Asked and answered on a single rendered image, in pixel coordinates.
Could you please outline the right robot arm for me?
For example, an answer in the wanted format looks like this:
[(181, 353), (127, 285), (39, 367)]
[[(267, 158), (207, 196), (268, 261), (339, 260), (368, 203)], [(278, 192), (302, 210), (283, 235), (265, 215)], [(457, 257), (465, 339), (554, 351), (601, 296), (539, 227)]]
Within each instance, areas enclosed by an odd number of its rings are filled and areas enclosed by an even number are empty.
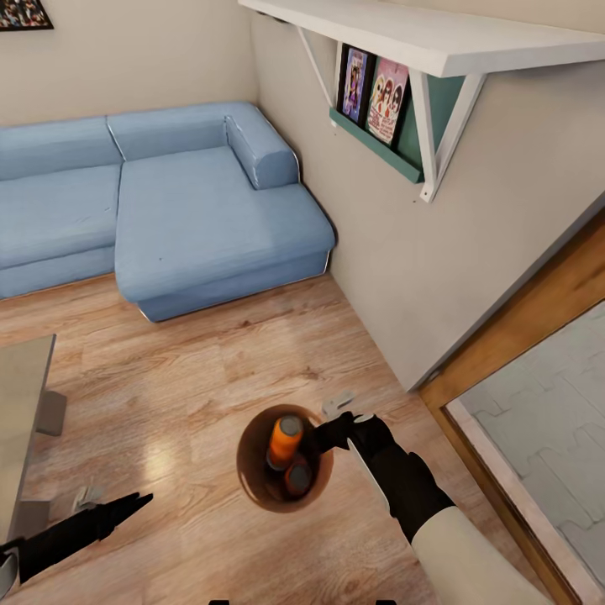
[(318, 451), (350, 450), (385, 508), (397, 518), (443, 605), (554, 605), (481, 535), (435, 482), (416, 453), (395, 443), (375, 414), (339, 409), (345, 391), (323, 403), (326, 423), (312, 430)]

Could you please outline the trash can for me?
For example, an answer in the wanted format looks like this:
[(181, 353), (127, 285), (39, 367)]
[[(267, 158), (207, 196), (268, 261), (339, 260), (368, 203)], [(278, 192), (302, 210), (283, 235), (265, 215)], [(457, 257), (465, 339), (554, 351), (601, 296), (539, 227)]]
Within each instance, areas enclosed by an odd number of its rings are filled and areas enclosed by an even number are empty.
[[(266, 453), (270, 447), (273, 428), (278, 419), (293, 416), (308, 431), (301, 450), (294, 457), (311, 469), (308, 489), (299, 496), (287, 497), (282, 477), (275, 478), (266, 470)], [(299, 404), (281, 403), (269, 406), (251, 419), (239, 438), (236, 451), (236, 473), (246, 496), (261, 510), (275, 515), (298, 513), (315, 503), (327, 487), (334, 468), (334, 448), (318, 451), (312, 430), (323, 421)]]

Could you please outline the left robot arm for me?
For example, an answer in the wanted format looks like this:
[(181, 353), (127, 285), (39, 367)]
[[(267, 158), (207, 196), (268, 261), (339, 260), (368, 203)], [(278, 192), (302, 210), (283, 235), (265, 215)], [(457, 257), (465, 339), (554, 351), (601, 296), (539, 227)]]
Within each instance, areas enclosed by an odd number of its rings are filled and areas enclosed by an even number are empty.
[[(73, 503), (72, 517), (31, 539), (19, 536), (0, 545), (0, 601), (13, 586), (16, 575), (19, 584), (24, 584), (46, 567), (55, 566), (88, 544), (109, 537), (117, 525), (154, 499), (152, 493), (142, 498), (133, 494), (109, 505), (95, 503), (104, 493), (105, 487), (81, 487)], [(18, 547), (18, 557), (3, 554), (13, 547)]]

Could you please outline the can of soda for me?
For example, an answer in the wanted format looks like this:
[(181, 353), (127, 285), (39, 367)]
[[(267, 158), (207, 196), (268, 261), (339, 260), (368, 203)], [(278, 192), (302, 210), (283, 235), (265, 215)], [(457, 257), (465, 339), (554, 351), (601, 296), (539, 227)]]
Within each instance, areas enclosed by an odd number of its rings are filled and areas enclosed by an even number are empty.
[(272, 464), (269, 460), (269, 454), (266, 454), (266, 470), (271, 476), (278, 478), (279, 476), (282, 476), (282, 472), (286, 470), (286, 467), (279, 467), (276, 466), (276, 464)]
[[(294, 460), (294, 452), (299, 447), (301, 440), (301, 424), (293, 416), (285, 416), (276, 421), (271, 436), (270, 447), (267, 451), (269, 460), (272, 464), (279, 467), (291, 467), (291, 462)], [(285, 472), (282, 472), (284, 476)]]
[[(301, 445), (307, 436), (308, 431), (303, 430), (301, 427), (301, 440), (299, 440), (299, 447), (296, 452), (294, 452), (294, 455), (301, 450)], [(294, 457), (294, 455), (292, 457)], [(294, 457), (294, 460), (295, 459), (296, 457)], [(294, 462), (294, 460), (292, 462)], [(296, 497), (299, 496), (299, 494), (303, 494), (303, 492), (308, 489), (311, 482), (311, 469), (308, 469), (304, 462), (299, 462), (299, 460), (296, 464), (293, 464), (292, 462), (291, 467), (287, 469), (284, 476), (281, 476), (282, 487), (284, 487), (284, 492), (287, 497)]]

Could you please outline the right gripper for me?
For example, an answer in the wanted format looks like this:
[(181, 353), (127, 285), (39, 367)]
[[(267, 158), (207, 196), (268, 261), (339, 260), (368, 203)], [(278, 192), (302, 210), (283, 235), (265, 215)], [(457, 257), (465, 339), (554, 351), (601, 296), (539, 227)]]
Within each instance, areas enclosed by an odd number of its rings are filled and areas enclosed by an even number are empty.
[(338, 439), (338, 430), (339, 426), (351, 417), (354, 417), (354, 415), (350, 411), (347, 411), (346, 413), (342, 413), (341, 417), (334, 419), (334, 421), (323, 423), (321, 426), (316, 425), (312, 432), (319, 452), (326, 453), (335, 446), (344, 450), (350, 450), (350, 447), (346, 449), (346, 447), (341, 445), (341, 440)]

